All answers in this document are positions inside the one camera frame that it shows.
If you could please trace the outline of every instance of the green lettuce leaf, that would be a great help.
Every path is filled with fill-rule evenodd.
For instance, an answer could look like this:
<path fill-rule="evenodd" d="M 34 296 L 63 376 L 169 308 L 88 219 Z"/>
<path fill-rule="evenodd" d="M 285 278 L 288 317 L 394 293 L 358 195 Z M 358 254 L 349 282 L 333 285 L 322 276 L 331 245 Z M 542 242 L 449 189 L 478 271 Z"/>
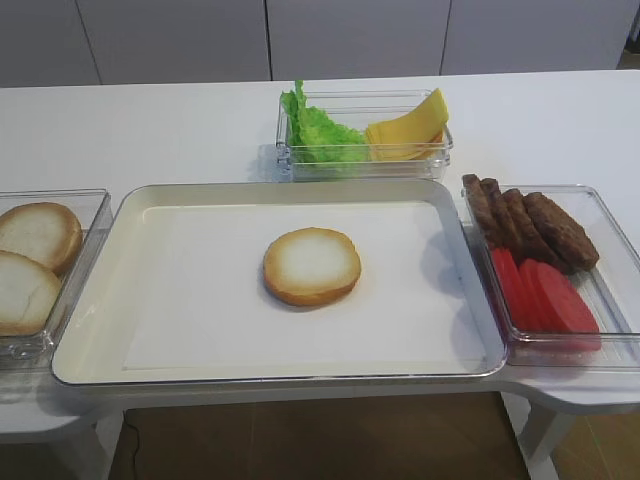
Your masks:
<path fill-rule="evenodd" d="M 289 115 L 291 135 L 289 144 L 311 147 L 300 150 L 298 161 L 304 163 L 361 162 L 365 151 L 341 147 L 363 145 L 365 137 L 358 130 L 334 122 L 327 113 L 317 107 L 307 107 L 307 97 L 302 91 L 302 80 L 296 80 L 295 91 L 282 93 L 281 101 Z"/>

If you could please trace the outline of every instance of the bread bun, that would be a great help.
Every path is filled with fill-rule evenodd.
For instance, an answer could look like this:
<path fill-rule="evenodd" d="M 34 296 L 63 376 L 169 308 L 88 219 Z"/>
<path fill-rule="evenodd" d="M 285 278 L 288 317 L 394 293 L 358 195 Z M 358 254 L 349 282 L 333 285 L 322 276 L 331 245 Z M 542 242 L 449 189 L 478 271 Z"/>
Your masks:
<path fill-rule="evenodd" d="M 331 303 L 360 278 L 360 257 L 349 238 L 334 230 L 304 228 L 273 242 L 264 257 L 264 281 L 290 305 Z"/>
<path fill-rule="evenodd" d="M 0 335 L 30 335 L 42 330 L 60 280 L 22 255 L 0 251 Z"/>
<path fill-rule="evenodd" d="M 0 250 L 29 257 L 56 275 L 71 267 L 81 245 L 80 222 L 63 205 L 30 203 L 0 216 Z"/>

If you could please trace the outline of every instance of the yellow cheese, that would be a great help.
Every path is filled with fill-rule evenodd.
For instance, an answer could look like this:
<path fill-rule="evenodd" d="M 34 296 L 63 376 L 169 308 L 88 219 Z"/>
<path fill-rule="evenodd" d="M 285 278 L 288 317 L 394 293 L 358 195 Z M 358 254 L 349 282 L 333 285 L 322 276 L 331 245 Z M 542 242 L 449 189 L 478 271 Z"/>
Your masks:
<path fill-rule="evenodd" d="M 428 146 L 415 144 L 441 142 L 442 129 L 448 120 L 447 105 L 440 89 L 436 89 L 406 115 L 369 125 L 365 131 L 369 143 L 398 146 L 372 149 L 375 150 L 373 160 L 405 161 L 425 158 Z"/>

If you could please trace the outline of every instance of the red tomato slice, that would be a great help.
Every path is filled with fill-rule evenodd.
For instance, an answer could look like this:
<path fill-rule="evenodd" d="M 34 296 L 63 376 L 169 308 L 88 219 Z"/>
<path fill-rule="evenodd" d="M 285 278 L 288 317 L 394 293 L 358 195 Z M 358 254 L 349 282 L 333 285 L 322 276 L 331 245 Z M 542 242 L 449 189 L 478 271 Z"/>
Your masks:
<path fill-rule="evenodd" d="M 506 277 L 513 283 L 513 287 L 518 296 L 518 301 L 524 310 L 527 326 L 525 330 L 539 332 L 541 330 L 540 320 L 538 319 L 538 315 L 536 315 L 534 298 L 532 298 L 532 295 L 525 286 L 511 252 L 505 249 L 501 252 L 501 255 Z"/>
<path fill-rule="evenodd" d="M 546 263 L 536 262 L 533 284 L 543 308 L 549 313 L 555 331 L 598 333 L 591 310 L 571 282 L 561 272 Z"/>
<path fill-rule="evenodd" d="M 549 313 L 543 308 L 533 282 L 533 271 L 535 270 L 536 263 L 538 262 L 530 258 L 522 262 L 520 265 L 520 277 L 522 278 L 522 284 L 524 285 L 529 300 L 531 317 L 534 319 L 534 323 L 537 324 L 538 331 L 550 332 L 553 330 L 553 326 L 549 320 Z"/>
<path fill-rule="evenodd" d="M 526 308 L 526 292 L 518 275 L 511 253 L 503 248 L 491 251 L 491 258 L 498 274 L 511 320 L 519 330 L 532 330 Z"/>

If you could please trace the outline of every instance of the white cabinet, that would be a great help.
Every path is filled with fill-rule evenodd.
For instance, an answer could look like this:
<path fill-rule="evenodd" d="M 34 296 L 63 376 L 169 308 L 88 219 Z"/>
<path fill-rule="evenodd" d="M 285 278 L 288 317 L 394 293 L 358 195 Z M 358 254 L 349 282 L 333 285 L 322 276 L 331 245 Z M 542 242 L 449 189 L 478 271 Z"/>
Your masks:
<path fill-rule="evenodd" d="M 263 0 L 78 0 L 103 83 L 268 80 Z"/>
<path fill-rule="evenodd" d="M 0 1 L 0 87 L 97 83 L 73 0 Z"/>
<path fill-rule="evenodd" d="M 267 0 L 274 80 L 438 75 L 449 0 Z"/>
<path fill-rule="evenodd" d="M 638 0 L 452 0 L 443 75 L 614 69 Z"/>

